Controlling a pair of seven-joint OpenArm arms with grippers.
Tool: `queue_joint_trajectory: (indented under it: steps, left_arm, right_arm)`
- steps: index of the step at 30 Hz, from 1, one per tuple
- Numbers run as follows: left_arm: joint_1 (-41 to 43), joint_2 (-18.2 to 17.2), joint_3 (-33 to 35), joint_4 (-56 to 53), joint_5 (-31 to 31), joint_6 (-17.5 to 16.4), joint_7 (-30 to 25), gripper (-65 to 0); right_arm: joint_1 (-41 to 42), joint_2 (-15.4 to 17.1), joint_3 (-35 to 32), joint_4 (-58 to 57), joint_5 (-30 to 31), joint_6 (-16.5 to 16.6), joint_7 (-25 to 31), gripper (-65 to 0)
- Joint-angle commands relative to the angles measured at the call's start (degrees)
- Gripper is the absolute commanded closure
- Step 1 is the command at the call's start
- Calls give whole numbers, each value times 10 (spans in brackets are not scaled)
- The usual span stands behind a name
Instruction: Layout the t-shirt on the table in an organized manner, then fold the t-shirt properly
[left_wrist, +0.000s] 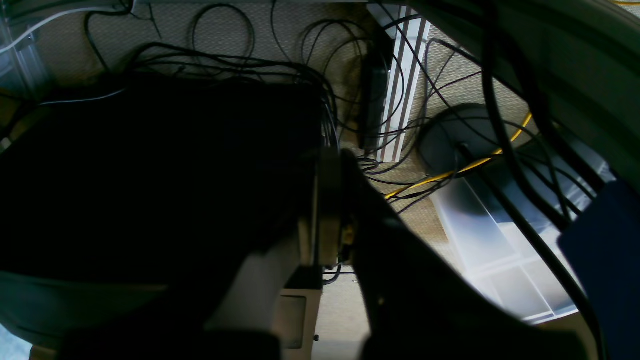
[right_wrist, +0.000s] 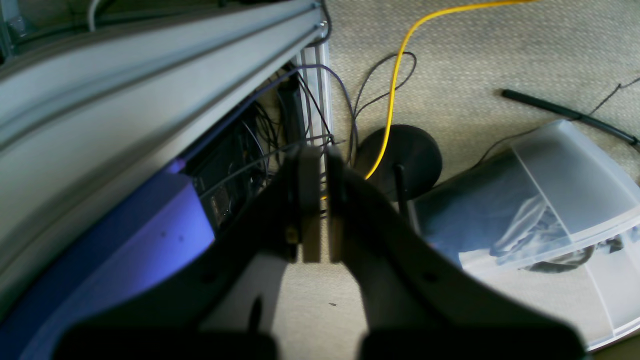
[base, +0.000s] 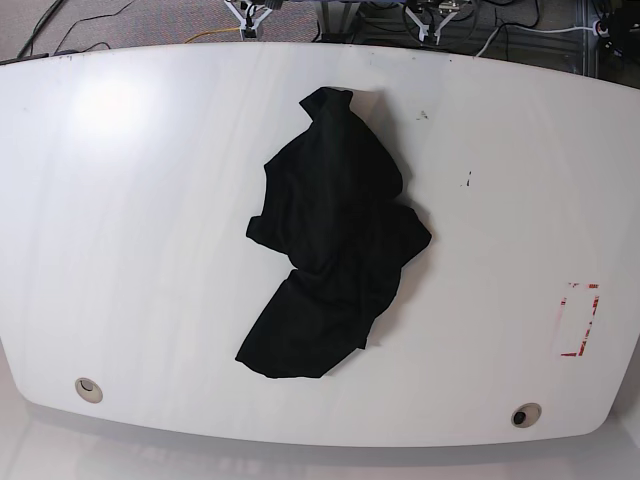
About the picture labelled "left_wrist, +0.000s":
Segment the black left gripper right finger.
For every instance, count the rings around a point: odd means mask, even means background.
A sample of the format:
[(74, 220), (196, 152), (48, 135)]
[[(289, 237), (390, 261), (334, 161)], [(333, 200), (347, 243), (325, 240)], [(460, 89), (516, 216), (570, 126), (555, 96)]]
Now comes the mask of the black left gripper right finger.
[(503, 312), (405, 225), (340, 153), (345, 208), (355, 225), (350, 260), (370, 335), (362, 360), (586, 360), (572, 332), (546, 331)]

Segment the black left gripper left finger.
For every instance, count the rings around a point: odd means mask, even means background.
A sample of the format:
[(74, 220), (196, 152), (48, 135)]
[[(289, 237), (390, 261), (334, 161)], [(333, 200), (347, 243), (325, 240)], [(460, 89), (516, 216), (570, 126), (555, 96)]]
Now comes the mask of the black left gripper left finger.
[(310, 360), (323, 271), (339, 265), (343, 155), (321, 150), (302, 204), (228, 266), (201, 262), (159, 297), (64, 340), (62, 360)]

